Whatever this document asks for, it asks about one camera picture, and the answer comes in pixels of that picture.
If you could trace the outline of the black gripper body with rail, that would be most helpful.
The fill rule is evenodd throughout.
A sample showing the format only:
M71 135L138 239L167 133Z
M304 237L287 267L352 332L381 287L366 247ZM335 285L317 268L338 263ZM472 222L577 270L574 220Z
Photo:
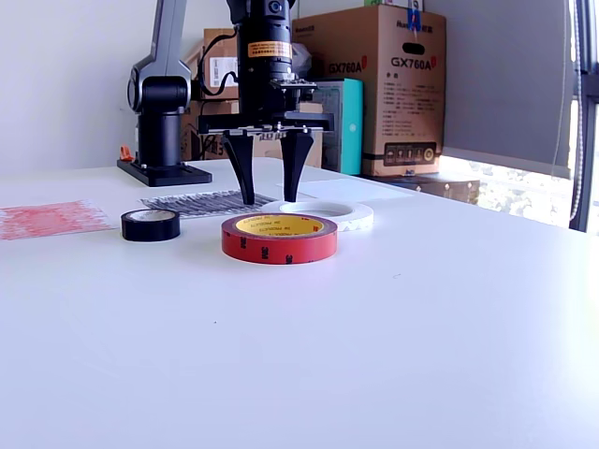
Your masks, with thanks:
M334 115L331 113L301 112L299 101L317 89L313 82L270 80L266 83L244 86L241 89L239 112L232 114L198 116L201 135L261 135L288 131L331 132Z

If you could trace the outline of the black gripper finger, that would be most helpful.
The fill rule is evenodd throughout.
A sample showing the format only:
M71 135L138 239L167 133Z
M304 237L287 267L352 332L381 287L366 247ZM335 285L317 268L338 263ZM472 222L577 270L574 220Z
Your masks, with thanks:
M312 146L313 136L310 132L288 131L281 139L284 197L287 202L297 200L301 172Z
M254 205L256 200L253 181L253 138L247 134L232 135L225 132L222 135L222 144L238 179L243 203Z

